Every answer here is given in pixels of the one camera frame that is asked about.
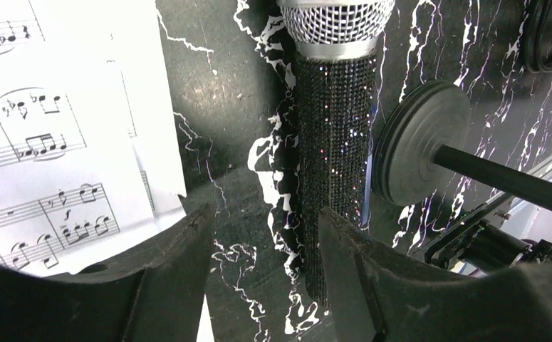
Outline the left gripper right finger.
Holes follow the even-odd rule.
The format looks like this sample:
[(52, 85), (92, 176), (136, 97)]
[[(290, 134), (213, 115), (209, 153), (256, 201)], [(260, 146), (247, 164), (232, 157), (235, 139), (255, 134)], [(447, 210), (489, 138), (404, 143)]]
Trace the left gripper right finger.
[(318, 235), (339, 341), (552, 341), (552, 263), (455, 274), (397, 252), (328, 208)]

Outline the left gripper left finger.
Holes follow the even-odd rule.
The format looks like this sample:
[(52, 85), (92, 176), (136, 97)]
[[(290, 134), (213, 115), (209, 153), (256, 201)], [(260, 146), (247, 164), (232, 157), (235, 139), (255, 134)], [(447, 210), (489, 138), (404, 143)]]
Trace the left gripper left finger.
[(39, 278), (0, 266), (0, 341), (195, 341), (214, 224), (203, 204), (79, 274)]

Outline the sheet music page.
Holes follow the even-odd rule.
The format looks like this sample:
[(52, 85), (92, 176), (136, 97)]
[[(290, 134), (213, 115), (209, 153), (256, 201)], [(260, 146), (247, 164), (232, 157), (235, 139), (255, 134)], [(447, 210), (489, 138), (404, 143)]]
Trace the sheet music page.
[(165, 230), (185, 216), (187, 190), (155, 2), (114, 1), (111, 9), (130, 138), (156, 225)]
[(104, 1), (0, 1), (0, 266), (77, 273), (157, 228)]

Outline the black microphone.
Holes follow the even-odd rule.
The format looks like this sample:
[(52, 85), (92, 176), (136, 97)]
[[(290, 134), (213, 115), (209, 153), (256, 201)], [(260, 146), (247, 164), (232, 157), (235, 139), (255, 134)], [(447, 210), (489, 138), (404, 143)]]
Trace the black microphone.
[(308, 295), (328, 306), (318, 217), (329, 208), (368, 224), (376, 45), (394, 1), (280, 1), (296, 46), (300, 216)]

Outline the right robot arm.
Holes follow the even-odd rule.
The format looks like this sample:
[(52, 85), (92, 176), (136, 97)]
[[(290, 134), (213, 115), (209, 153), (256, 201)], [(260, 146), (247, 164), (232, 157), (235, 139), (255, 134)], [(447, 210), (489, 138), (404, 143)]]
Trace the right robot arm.
[(424, 263), (450, 270), (458, 261), (488, 274), (517, 263), (551, 263), (552, 242), (518, 239), (486, 220), (461, 223), (427, 249)]

